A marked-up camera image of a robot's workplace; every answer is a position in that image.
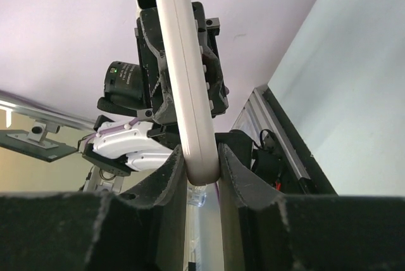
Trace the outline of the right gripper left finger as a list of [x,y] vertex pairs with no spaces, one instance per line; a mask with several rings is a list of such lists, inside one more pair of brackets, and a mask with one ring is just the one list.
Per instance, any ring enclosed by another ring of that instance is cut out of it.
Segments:
[[187,178],[181,148],[116,195],[1,195],[2,270],[181,270]]

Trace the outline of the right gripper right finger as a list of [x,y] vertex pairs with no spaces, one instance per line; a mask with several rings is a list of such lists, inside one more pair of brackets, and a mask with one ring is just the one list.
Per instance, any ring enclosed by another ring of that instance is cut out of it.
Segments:
[[219,145],[225,270],[403,270],[404,199],[284,194]]

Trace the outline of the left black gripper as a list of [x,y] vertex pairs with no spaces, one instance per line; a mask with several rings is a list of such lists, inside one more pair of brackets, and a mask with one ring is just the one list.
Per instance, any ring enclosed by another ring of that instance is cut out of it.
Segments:
[[[216,44],[216,36],[220,33],[220,21],[218,18],[206,18],[203,4],[200,2],[193,2],[192,9],[194,19],[197,21],[197,38],[202,50],[205,82],[209,85],[211,116],[216,117],[228,109],[227,92]],[[140,11],[137,30],[139,64],[146,71],[152,119],[160,125],[177,123],[157,7]]]

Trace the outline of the red white remote control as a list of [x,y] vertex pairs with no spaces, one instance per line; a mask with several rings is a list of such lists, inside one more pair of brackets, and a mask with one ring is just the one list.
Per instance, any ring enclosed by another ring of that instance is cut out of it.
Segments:
[[187,177],[219,179],[215,132],[191,0],[156,0]]

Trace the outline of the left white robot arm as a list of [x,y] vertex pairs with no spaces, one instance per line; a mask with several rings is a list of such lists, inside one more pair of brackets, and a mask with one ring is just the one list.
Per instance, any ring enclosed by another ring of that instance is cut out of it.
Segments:
[[180,143],[156,8],[140,12],[135,37],[139,62],[110,64],[97,102],[102,115],[81,142],[82,156],[93,165],[85,191],[119,193],[125,177],[159,168]]

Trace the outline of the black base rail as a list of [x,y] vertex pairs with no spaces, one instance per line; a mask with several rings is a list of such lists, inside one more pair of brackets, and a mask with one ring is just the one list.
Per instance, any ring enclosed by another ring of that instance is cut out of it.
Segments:
[[251,170],[286,194],[336,195],[267,85],[253,89],[232,129],[253,141]]

